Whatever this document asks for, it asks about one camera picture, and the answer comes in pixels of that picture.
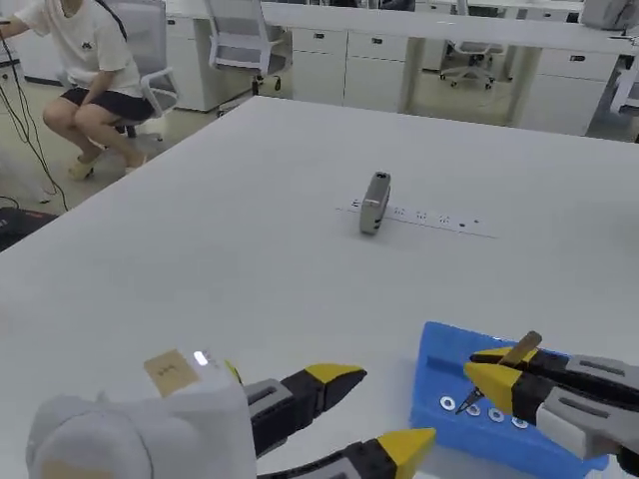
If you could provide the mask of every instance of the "person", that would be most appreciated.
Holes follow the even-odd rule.
[[[120,18],[104,0],[36,0],[0,26],[5,39],[28,30],[51,35],[74,85],[43,112],[47,127],[81,150],[69,175],[87,178],[102,147],[120,153],[128,173],[144,165],[147,156],[112,126],[122,119],[144,121],[153,113]]]

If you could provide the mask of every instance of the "white tabletop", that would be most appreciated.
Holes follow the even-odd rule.
[[[289,28],[309,28],[413,38],[466,40],[593,53],[635,55],[639,49],[626,40],[611,40],[610,32],[562,22],[466,17],[437,13],[396,12],[263,3],[267,23]],[[202,0],[170,0],[167,14],[209,18]]]
[[[395,222],[362,237],[336,208],[376,170],[393,204],[498,239]],[[41,401],[117,399],[176,346],[209,346],[247,382],[368,370],[263,471],[405,427],[428,320],[639,363],[637,178],[634,145],[252,99],[0,254],[3,477],[26,477]],[[440,457],[419,477],[518,477]]]

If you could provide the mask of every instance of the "knee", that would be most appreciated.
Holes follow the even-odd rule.
[[[91,112],[90,108],[81,107],[73,117],[73,124],[81,132],[87,132],[100,126],[101,122],[99,118]]]
[[[42,112],[44,124],[52,130],[69,129],[73,126],[73,115],[55,105],[47,105]]]

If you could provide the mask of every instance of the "blue tray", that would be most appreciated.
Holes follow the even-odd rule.
[[[537,477],[572,479],[585,477],[592,469],[603,471],[608,456],[581,461],[562,449],[533,426],[515,427],[511,416],[497,423],[488,418],[494,407],[487,398],[479,400],[481,413],[472,417],[466,412],[455,415],[439,404],[442,396],[460,404],[472,383],[463,374],[463,364],[470,354],[482,349],[512,345],[512,341],[465,329],[427,322],[421,336],[417,371],[412,391],[412,427],[434,427],[437,444],[467,452],[476,457],[506,464]]]

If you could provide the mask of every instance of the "cabinet drawer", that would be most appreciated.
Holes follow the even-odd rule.
[[[390,60],[349,58],[343,92],[345,107],[397,113],[405,64]]]
[[[345,56],[293,52],[293,99],[341,105]]]
[[[583,136],[605,88],[606,82],[536,75],[517,127]]]
[[[545,49],[537,73],[557,77],[608,81],[617,55]]]
[[[167,35],[170,37],[188,38],[195,40],[196,29],[193,20],[189,18],[168,17]]]
[[[346,55],[347,32],[330,30],[293,30],[293,49],[298,52],[334,53]]]
[[[379,60],[406,59],[406,37],[392,35],[369,35],[365,33],[348,34],[348,56],[375,58]]]
[[[429,3],[415,3],[415,12],[419,13],[443,13],[449,15],[452,13],[452,5],[436,5]]]
[[[538,20],[542,22],[566,22],[568,20],[568,10],[544,10],[530,9],[526,15],[526,20]]]

